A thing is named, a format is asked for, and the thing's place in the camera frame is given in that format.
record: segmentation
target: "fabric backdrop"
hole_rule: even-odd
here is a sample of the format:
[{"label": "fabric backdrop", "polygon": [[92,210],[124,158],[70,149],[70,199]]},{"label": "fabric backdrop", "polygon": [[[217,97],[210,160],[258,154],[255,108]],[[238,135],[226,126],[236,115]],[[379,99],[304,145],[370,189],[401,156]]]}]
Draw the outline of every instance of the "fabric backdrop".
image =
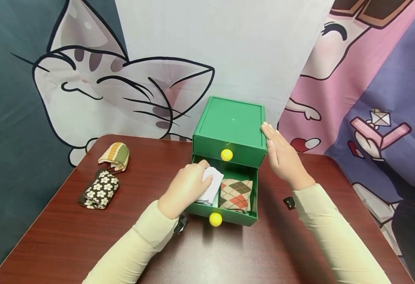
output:
[{"label": "fabric backdrop", "polygon": [[415,279],[415,0],[280,2],[0,0],[0,263],[96,138],[217,95],[335,159]]},{"label": "fabric backdrop", "polygon": [[0,0],[0,263],[97,138],[190,140],[211,95],[277,123],[332,4]]},{"label": "fabric backdrop", "polygon": [[415,281],[415,0],[336,0],[279,130],[339,163]]}]

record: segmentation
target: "brown table surface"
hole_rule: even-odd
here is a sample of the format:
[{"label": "brown table surface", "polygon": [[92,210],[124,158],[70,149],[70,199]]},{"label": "brown table surface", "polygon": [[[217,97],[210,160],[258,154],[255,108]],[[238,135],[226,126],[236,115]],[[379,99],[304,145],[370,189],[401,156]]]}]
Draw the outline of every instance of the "brown table surface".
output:
[{"label": "brown table surface", "polygon": [[[114,142],[130,149],[129,167],[105,210],[85,209],[77,198]],[[0,267],[0,283],[79,284],[97,260],[167,189],[190,162],[188,142],[107,135],[99,138]],[[413,283],[371,215],[333,159],[300,154],[381,264],[393,284]],[[311,233],[288,211],[288,186],[270,168],[259,168],[258,222],[242,227],[189,215],[187,228],[149,263],[138,283],[244,284],[335,283]]]}]

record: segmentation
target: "green plastic drawer unit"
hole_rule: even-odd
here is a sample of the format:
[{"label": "green plastic drawer unit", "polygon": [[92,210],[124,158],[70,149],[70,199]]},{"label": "green plastic drawer unit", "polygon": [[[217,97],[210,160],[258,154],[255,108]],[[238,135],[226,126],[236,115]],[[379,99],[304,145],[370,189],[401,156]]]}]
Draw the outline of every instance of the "green plastic drawer unit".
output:
[{"label": "green plastic drawer unit", "polygon": [[[204,217],[216,212],[222,215],[223,222],[243,226],[258,220],[258,167],[267,153],[266,139],[260,130],[264,113],[262,105],[210,97],[193,134],[193,162],[206,159],[224,174],[224,179],[251,180],[250,212],[198,203],[191,204],[186,212]],[[226,161],[221,156],[225,149],[232,152],[232,158]]]},{"label": "green plastic drawer unit", "polygon": [[193,153],[213,159],[229,149],[230,162],[258,168],[267,153],[261,132],[264,106],[210,97],[193,133]]}]

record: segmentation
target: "black tag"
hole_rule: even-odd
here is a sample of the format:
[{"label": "black tag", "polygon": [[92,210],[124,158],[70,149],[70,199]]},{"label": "black tag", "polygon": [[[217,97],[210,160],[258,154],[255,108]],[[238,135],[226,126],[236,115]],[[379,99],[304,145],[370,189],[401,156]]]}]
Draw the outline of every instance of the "black tag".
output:
[{"label": "black tag", "polygon": [[283,203],[285,203],[286,207],[288,207],[288,210],[293,210],[295,209],[295,202],[294,202],[294,198],[293,197],[286,197],[283,200]]},{"label": "black tag", "polygon": [[173,234],[180,234],[189,223],[189,220],[184,215],[180,215],[178,224],[174,228]]}]

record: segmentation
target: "cream long sleeve shirt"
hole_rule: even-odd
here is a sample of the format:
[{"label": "cream long sleeve shirt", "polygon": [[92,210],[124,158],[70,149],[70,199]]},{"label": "cream long sleeve shirt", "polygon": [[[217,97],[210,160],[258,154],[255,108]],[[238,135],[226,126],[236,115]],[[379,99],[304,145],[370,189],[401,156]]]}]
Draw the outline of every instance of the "cream long sleeve shirt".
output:
[{"label": "cream long sleeve shirt", "polygon": [[[299,219],[312,231],[341,284],[390,284],[383,269],[320,185],[294,191]],[[177,219],[163,216],[157,201],[97,262],[83,284],[133,284],[172,237]]]}]

